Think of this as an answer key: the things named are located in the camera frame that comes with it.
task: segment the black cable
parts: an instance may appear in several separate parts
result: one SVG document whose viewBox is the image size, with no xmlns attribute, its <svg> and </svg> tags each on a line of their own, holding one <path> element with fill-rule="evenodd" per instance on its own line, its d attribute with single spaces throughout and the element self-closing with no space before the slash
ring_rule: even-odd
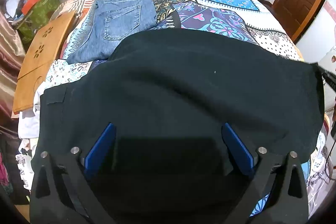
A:
<svg viewBox="0 0 336 224">
<path fill-rule="evenodd" d="M 331 127 L 331 131 L 330 131 L 331 136 L 333 136 L 335 134 L 335 132 L 336 132 L 335 124 L 336 124 L 336 122 L 334 122 L 333 125 L 332 125 L 332 127 Z M 328 164 L 328 160 L 330 158 L 331 152 L 333 151 L 333 148 L 335 146 L 335 143 L 336 143 L 336 139 L 334 140 L 334 144 L 333 144 L 333 146 L 330 149 L 329 155 L 328 155 L 328 157 L 327 157 L 327 159 L 325 161 L 325 165 L 324 165 L 324 172 L 325 172 L 325 174 L 327 175 L 327 177 L 330 180 L 333 180 L 333 181 L 336 181 L 336 179 L 333 179 L 333 178 L 329 177 L 329 173 L 327 172 L 327 164 Z"/>
</svg>

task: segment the silver screw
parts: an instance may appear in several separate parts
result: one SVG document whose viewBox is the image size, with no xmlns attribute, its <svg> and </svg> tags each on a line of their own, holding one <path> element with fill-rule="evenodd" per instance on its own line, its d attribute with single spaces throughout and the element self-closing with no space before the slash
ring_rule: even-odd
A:
<svg viewBox="0 0 336 224">
<path fill-rule="evenodd" d="M 73 148 L 71 148 L 71 153 L 73 153 L 73 154 L 77 154 L 78 152 L 79 152 L 79 148 L 77 147 L 77 146 L 75 146 L 75 147 L 73 147 Z"/>
<path fill-rule="evenodd" d="M 43 151 L 41 153 L 41 158 L 45 158 L 46 156 L 48 156 L 48 152 L 47 151 Z"/>
<path fill-rule="evenodd" d="M 258 151 L 259 151 L 260 154 L 266 154 L 267 153 L 267 149 L 265 147 L 262 147 L 262 146 L 258 148 Z"/>
<path fill-rule="evenodd" d="M 297 153 L 295 151 L 291 151 L 289 154 L 291 155 L 292 158 L 297 157 Z"/>
</svg>

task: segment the satin curtain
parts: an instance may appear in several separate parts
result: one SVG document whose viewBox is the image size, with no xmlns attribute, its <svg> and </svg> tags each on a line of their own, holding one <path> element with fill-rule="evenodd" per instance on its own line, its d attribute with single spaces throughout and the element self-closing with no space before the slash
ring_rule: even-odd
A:
<svg viewBox="0 0 336 224">
<path fill-rule="evenodd" d="M 25 51 L 17 31 L 0 12 L 0 134 L 17 137 L 17 119 L 12 119 L 13 99 Z"/>
</svg>

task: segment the denim fabric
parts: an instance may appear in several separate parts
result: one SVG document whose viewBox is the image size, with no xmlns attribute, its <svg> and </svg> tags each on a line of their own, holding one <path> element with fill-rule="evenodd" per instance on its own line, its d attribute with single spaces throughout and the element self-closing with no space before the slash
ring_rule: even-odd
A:
<svg viewBox="0 0 336 224">
<path fill-rule="evenodd" d="M 91 32 L 67 62 L 107 59 L 122 39 L 155 27 L 156 18 L 152 0 L 96 0 Z"/>
</svg>

